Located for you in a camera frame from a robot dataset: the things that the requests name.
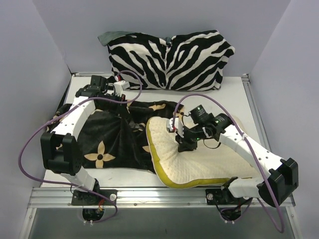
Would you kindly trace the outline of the cream yellow-edged pillow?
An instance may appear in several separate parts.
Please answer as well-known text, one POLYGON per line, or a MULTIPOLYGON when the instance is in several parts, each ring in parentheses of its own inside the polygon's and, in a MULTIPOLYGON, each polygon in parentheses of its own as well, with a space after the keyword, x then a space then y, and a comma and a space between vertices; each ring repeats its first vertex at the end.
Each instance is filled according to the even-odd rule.
POLYGON ((179 152, 175 133, 166 118, 152 117, 146 125, 149 151, 156 175, 170 188, 223 184, 232 177, 257 177, 259 172, 226 145, 209 149, 203 142, 194 151, 179 152))

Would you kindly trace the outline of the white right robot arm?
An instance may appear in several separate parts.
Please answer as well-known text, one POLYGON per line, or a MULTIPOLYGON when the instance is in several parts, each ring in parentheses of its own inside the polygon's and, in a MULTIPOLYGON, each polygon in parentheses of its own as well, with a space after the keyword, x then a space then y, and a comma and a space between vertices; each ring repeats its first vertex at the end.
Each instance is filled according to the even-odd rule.
POLYGON ((232 204, 238 198, 259 198, 268 205, 281 205, 299 186, 299 166, 292 158, 283 159, 249 137, 227 114, 214 116, 202 105, 189 112, 195 126, 188 128, 178 118, 166 123, 169 132, 175 132, 178 150, 194 151, 201 140, 213 139, 227 146, 259 171, 260 176, 232 177, 223 185, 221 198, 232 204))

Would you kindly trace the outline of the black floral pillowcase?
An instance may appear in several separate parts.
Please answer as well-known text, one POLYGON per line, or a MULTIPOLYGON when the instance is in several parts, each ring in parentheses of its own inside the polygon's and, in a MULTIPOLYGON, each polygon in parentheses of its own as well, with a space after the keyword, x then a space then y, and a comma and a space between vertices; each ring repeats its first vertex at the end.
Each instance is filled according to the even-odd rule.
POLYGON ((184 113, 184 105, 171 101, 128 103, 125 107, 129 119, 116 116, 110 102, 96 100, 95 106, 77 139, 84 168, 131 168, 154 172, 146 135, 148 120, 181 117, 184 113))

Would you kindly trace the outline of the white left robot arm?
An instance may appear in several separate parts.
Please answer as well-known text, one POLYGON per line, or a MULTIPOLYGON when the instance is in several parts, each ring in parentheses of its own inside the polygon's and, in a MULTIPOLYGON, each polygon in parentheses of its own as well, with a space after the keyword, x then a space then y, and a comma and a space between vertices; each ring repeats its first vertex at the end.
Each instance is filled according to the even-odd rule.
POLYGON ((79 89, 70 107, 72 112, 62 118, 62 121, 51 131, 43 133, 40 138, 44 168, 55 174, 60 174, 70 183, 77 185, 84 192, 83 199, 90 205, 97 204, 101 199, 97 179, 89 175, 83 167, 83 153, 77 139, 89 115, 96 109, 93 100, 81 104, 93 97, 101 97, 123 102, 123 91, 130 84, 121 80, 112 84, 113 93, 108 94, 108 80, 102 76, 93 75, 90 84, 79 89))

